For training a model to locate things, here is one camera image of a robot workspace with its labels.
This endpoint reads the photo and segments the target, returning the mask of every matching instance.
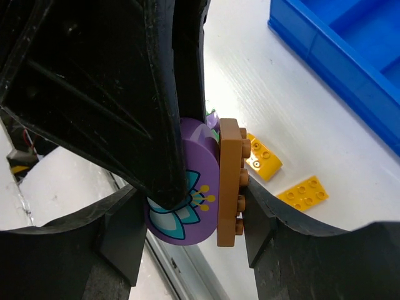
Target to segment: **brown toy brick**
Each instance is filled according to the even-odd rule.
[[[235,119],[220,119],[220,130],[217,245],[233,247],[235,235],[243,234],[243,220],[237,216],[246,207],[246,200],[239,195],[239,187],[249,181],[243,159],[250,156],[251,143],[246,129],[239,128]]]

